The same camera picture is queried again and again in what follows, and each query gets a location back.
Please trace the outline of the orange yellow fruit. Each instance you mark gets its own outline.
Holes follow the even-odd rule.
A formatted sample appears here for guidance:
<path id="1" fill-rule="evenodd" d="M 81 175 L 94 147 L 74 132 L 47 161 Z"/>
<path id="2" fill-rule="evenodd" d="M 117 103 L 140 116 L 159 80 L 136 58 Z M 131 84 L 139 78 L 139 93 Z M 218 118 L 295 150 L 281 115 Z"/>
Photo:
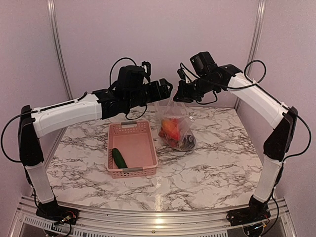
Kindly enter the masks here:
<path id="1" fill-rule="evenodd" d="M 161 122 L 161 125 L 165 132 L 171 133 L 177 131 L 180 134 L 176 119 L 165 119 Z"/>

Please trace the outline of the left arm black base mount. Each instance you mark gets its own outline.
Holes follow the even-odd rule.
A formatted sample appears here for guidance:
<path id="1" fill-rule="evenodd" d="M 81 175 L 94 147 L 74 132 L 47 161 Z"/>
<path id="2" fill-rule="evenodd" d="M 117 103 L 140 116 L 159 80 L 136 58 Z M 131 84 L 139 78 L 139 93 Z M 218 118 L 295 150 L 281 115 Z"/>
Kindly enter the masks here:
<path id="1" fill-rule="evenodd" d="M 62 220 L 68 216 L 70 216 L 70 220 L 65 221 L 67 224 L 75 225 L 79 216 L 79 210 L 70 207 L 58 206 L 57 208 L 51 208 L 46 212 L 37 209 L 36 215 L 54 222 L 58 224 L 62 224 Z"/>

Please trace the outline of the red lychee bunch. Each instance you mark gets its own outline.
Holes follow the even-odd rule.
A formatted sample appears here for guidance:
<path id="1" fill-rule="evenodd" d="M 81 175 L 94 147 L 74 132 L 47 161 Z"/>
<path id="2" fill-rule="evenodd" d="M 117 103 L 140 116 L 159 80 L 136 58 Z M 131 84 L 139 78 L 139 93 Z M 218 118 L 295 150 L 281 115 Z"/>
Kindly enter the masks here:
<path id="1" fill-rule="evenodd" d="M 163 128 L 161 128 L 158 136 L 171 148 L 174 148 L 176 150 L 180 149 L 180 134 L 177 131 L 168 133 L 165 132 Z"/>

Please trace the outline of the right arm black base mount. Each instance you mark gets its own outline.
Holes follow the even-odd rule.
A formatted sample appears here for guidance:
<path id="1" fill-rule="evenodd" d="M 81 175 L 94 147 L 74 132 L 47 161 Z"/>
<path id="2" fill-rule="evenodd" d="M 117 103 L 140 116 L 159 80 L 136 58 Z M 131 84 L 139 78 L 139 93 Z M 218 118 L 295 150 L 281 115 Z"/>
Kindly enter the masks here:
<path id="1" fill-rule="evenodd" d="M 268 220 L 270 217 L 271 214 L 268 208 L 257 212 L 257 210 L 250 207 L 230 210 L 226 215 L 226 219 L 230 222 L 231 226 L 238 226 L 262 220 Z"/>

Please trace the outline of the clear zip top bag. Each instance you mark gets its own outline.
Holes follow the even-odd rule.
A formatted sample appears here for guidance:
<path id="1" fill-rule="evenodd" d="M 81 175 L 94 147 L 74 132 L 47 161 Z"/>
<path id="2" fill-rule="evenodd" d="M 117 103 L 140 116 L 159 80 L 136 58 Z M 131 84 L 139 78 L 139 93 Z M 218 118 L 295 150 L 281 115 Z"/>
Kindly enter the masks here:
<path id="1" fill-rule="evenodd" d="M 166 105 L 155 102 L 158 136 L 171 148 L 187 152 L 193 150 L 197 141 L 191 126 L 194 122 L 184 103 L 168 100 Z"/>

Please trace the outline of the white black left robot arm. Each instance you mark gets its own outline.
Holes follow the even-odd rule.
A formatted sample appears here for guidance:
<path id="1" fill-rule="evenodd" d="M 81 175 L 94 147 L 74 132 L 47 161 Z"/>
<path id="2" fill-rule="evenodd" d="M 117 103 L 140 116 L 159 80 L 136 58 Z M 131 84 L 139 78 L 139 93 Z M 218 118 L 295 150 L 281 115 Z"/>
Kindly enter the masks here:
<path id="1" fill-rule="evenodd" d="M 129 114 L 135 107 L 170 97 L 173 85 L 166 79 L 152 81 L 144 66 L 124 66 L 109 88 L 85 93 L 82 97 L 48 107 L 24 106 L 18 130 L 19 158 L 29 176 L 42 210 L 52 220 L 62 216 L 55 203 L 46 170 L 40 138 L 77 123 Z"/>

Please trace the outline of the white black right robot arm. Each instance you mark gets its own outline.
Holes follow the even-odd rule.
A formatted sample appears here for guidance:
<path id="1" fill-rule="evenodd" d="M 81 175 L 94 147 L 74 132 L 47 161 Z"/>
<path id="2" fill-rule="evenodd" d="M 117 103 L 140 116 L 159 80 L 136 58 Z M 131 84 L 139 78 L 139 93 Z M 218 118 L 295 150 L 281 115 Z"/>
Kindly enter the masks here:
<path id="1" fill-rule="evenodd" d="M 208 92 L 219 93 L 226 90 L 247 103 L 258 112 L 273 129 L 264 142 L 263 170 L 257 188 L 250 199 L 250 206 L 245 209 L 244 216 L 255 221 L 264 213 L 261 203 L 267 202 L 277 184 L 285 155 L 296 125 L 297 110 L 288 108 L 264 90 L 259 83 L 251 81 L 238 67 L 227 64 L 218 66 L 209 52 L 200 52 L 190 58 L 196 72 L 195 80 L 187 76 L 188 69 L 180 66 L 177 73 L 180 77 L 175 102 L 200 102 Z"/>

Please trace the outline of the dark green cucumber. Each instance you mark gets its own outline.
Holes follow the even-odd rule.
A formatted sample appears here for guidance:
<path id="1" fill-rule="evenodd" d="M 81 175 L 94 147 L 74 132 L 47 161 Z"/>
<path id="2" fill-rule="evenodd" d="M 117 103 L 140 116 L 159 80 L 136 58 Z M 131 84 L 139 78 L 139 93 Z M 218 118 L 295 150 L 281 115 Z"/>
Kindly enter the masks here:
<path id="1" fill-rule="evenodd" d="M 118 168 L 121 168 L 121 169 L 128 168 L 122 154 L 117 148 L 112 149 L 112 158 Z"/>

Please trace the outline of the purple eggplant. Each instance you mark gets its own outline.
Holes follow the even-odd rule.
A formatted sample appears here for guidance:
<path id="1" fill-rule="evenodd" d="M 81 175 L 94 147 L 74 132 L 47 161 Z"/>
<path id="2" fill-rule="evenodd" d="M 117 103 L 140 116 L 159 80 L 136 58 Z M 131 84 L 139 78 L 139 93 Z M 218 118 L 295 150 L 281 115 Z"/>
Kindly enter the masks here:
<path id="1" fill-rule="evenodd" d="M 195 146 L 196 146 L 196 139 L 194 135 L 187 134 L 184 136 L 180 148 L 183 151 L 189 151 L 189 150 L 192 150 Z"/>

